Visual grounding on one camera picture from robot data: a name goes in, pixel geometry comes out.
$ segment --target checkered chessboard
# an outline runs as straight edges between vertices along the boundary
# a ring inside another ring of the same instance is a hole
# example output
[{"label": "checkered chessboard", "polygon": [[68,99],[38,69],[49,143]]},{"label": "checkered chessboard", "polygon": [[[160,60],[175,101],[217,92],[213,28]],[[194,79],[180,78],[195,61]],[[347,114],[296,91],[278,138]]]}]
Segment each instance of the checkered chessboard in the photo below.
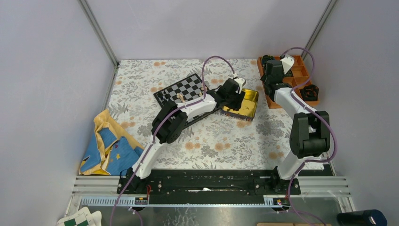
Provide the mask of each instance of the checkered chessboard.
[{"label": "checkered chessboard", "polygon": [[[202,87],[202,80],[197,74],[192,74],[188,76],[185,79],[182,79],[175,84],[168,86],[156,93],[154,93],[155,99],[161,105],[161,107],[164,106],[164,104],[172,100],[176,104],[181,103],[182,101],[177,97],[178,93],[181,93],[184,97],[185,101],[190,101],[196,98],[201,97],[200,93],[203,92],[201,90]],[[184,128],[198,122],[199,120],[207,117],[208,115],[212,114],[215,111],[205,113],[202,115],[195,116],[193,119],[190,121],[187,121],[186,124],[184,125]]]},{"label": "checkered chessboard", "polygon": [[78,215],[74,219],[70,219],[64,222],[64,226],[88,226],[88,220],[84,213]]}]

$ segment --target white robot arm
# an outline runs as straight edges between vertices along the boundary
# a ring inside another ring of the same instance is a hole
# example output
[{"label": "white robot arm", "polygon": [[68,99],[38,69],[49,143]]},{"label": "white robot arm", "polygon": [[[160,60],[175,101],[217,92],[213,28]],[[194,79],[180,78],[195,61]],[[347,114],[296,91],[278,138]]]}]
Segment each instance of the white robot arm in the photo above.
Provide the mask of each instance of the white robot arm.
[{"label": "white robot arm", "polygon": [[[233,109],[234,108],[237,110],[240,109],[242,99],[245,95],[245,93],[242,92],[242,87],[245,85],[245,83],[246,83],[245,79],[235,77],[234,79],[227,80],[221,88],[217,90],[209,90],[204,99],[199,97],[197,99],[188,102],[177,104],[178,108],[183,107],[181,108],[180,113],[186,115],[186,119],[181,121],[180,125],[184,125],[186,121],[189,121],[190,119],[194,118],[197,115],[211,112],[216,108],[223,107],[224,105],[232,104],[236,105],[232,106]],[[157,160],[159,154],[167,145],[168,142],[162,142],[158,137],[156,137],[154,144],[149,143],[145,147],[143,154],[140,156],[138,161],[132,166],[133,170],[136,170],[136,168],[140,165],[139,171],[137,172],[138,177],[144,179],[151,174],[152,166]]]},{"label": "white robot arm", "polygon": [[[280,191],[287,188],[289,179],[305,160],[319,156],[329,149],[328,129],[293,99],[292,96],[297,99],[300,98],[296,96],[288,84],[282,82],[284,74],[289,71],[293,64],[294,58],[289,55],[283,57],[281,61],[269,60],[266,62],[266,73],[261,78],[266,94],[282,106],[293,119],[290,135],[291,152],[274,169],[271,178],[272,187]],[[242,92],[244,84],[244,79],[235,77],[228,79],[218,89],[208,90],[204,99],[198,98],[178,105],[172,101],[167,102],[152,123],[152,133],[170,112],[176,108],[180,108],[180,110],[173,114],[175,119],[165,121],[158,131],[157,137],[155,139],[152,137],[155,142],[146,146],[137,163],[132,166],[133,171],[139,168],[135,177],[142,180],[150,175],[152,166],[160,152],[180,136],[186,121],[197,115],[220,109],[225,105],[231,109],[239,110],[245,95]],[[326,112],[317,113],[329,122]]]}]

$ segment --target white wall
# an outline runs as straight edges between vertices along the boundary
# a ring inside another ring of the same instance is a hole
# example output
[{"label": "white wall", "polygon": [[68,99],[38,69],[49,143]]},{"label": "white wall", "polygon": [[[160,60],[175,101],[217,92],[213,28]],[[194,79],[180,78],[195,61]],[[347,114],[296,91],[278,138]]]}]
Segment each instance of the white wall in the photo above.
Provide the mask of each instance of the white wall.
[{"label": "white wall", "polygon": [[398,21],[397,0],[342,0],[311,48],[317,108],[338,139],[335,169],[356,208],[381,210],[390,226],[399,225]]},{"label": "white wall", "polygon": [[121,59],[256,58],[305,46],[328,0],[89,0]]},{"label": "white wall", "polygon": [[0,0],[0,219],[54,226],[113,66],[77,1]]}]

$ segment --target black cup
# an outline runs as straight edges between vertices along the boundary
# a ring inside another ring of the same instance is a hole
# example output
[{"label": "black cup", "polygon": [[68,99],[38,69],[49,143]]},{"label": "black cup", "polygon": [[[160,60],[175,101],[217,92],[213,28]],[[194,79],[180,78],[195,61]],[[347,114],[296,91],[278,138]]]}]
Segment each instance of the black cup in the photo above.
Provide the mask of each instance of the black cup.
[{"label": "black cup", "polygon": [[337,221],[341,226],[387,226],[384,214],[379,210],[362,210],[339,213]]}]

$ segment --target orange tray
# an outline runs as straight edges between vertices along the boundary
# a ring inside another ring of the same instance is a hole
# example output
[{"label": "orange tray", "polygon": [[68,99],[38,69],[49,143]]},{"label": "orange tray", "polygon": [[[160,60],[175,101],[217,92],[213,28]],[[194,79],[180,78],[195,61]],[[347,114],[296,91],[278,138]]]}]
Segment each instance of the orange tray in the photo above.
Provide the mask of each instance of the orange tray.
[{"label": "orange tray", "polygon": [[[304,83],[308,78],[309,78],[309,73],[308,70],[306,69],[305,65],[303,64],[303,60],[302,57],[300,55],[292,55],[295,58],[295,63],[291,68],[292,71],[292,77],[286,77],[283,79],[283,82],[286,82],[288,84],[290,84],[292,87],[298,85],[298,84],[302,84]],[[274,57],[276,60],[280,60],[280,57],[275,56]],[[261,77],[264,74],[264,70],[262,67],[262,57],[258,58],[258,69],[259,69],[259,74],[261,75]],[[302,99],[302,95],[299,92],[300,89],[302,89],[305,85],[299,87],[299,89],[295,90],[295,93]],[[270,97],[268,97],[265,93],[266,96],[266,100],[267,100],[267,105],[269,106],[270,109],[276,109],[276,108],[282,108],[280,105],[278,105],[276,102],[272,101],[270,99]],[[305,101],[305,103],[309,104],[312,107],[315,107],[319,104],[320,100],[318,98],[318,100],[315,101]]]}]

